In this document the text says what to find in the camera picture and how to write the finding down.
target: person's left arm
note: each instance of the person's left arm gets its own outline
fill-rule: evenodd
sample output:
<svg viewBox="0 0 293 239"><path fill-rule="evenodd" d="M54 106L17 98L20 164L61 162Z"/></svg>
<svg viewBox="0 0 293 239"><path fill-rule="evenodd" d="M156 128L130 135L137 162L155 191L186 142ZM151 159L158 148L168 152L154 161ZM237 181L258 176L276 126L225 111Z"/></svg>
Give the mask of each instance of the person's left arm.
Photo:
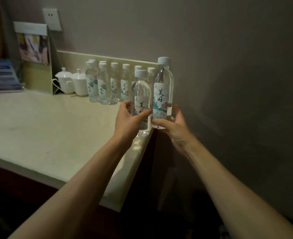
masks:
<svg viewBox="0 0 293 239"><path fill-rule="evenodd" d="M151 113L131 116L129 106L130 101L121 103L112 138L9 238L73 238L78 234L99 204L140 123Z"/></svg>

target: forearm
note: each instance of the forearm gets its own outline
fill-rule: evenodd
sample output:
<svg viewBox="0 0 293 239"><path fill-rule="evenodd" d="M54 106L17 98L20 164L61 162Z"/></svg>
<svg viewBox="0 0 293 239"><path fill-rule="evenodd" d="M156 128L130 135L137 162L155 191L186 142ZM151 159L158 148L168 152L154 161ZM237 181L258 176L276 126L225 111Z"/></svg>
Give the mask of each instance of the forearm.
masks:
<svg viewBox="0 0 293 239"><path fill-rule="evenodd" d="M111 138L72 179L25 221L11 238L72 238L98 205L125 151Z"/></svg>
<svg viewBox="0 0 293 239"><path fill-rule="evenodd" d="M293 238L293 225L234 177L200 142L192 139L186 152L233 238Z"/></svg>

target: wall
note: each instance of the wall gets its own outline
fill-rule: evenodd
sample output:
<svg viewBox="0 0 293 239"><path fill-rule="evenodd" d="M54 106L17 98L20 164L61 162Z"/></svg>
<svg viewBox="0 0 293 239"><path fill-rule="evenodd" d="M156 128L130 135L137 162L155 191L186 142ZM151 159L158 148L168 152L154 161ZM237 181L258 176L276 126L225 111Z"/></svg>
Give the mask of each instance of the wall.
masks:
<svg viewBox="0 0 293 239"><path fill-rule="evenodd" d="M60 11L58 49L172 58L178 103L194 134L240 180L293 219L293 0L5 0L13 20ZM154 206L190 220L202 189L158 139Z"/></svg>

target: electrical outlet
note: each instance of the electrical outlet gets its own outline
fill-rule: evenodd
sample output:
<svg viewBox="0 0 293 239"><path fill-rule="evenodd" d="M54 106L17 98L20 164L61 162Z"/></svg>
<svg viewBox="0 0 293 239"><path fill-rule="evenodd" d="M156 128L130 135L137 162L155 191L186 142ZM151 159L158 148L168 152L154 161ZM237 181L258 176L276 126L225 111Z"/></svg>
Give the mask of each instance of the electrical outlet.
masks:
<svg viewBox="0 0 293 239"><path fill-rule="evenodd" d="M42 10L45 23L48 25L49 30L62 31L58 10L56 8L43 8Z"/></svg>

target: photo on stand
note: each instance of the photo on stand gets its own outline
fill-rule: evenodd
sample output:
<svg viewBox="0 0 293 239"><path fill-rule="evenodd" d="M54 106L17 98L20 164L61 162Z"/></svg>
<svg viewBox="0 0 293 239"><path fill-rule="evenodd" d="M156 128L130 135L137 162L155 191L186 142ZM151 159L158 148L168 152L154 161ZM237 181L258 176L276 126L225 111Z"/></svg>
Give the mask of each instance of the photo on stand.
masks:
<svg viewBox="0 0 293 239"><path fill-rule="evenodd" d="M49 64L48 37L45 35L16 33L23 60Z"/></svg>

